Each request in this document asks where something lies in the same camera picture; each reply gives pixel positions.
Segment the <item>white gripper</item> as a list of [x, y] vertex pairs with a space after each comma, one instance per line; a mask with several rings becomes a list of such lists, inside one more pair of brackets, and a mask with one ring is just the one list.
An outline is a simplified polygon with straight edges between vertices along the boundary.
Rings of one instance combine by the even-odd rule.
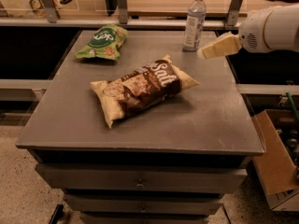
[[233, 55], [242, 47], [252, 53], [278, 50], [278, 11], [279, 7], [270, 7], [251, 12], [239, 26], [238, 35], [227, 32], [218, 36], [214, 41], [202, 46], [197, 51], [198, 56], [206, 60]]

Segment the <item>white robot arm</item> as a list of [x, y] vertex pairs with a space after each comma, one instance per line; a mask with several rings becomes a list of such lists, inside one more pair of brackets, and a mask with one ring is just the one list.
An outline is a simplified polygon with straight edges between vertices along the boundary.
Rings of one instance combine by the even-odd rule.
[[241, 49], [250, 53], [269, 53], [275, 50], [298, 52], [299, 5], [253, 11], [240, 24], [237, 35], [224, 33], [202, 45], [197, 54], [206, 60], [237, 54]]

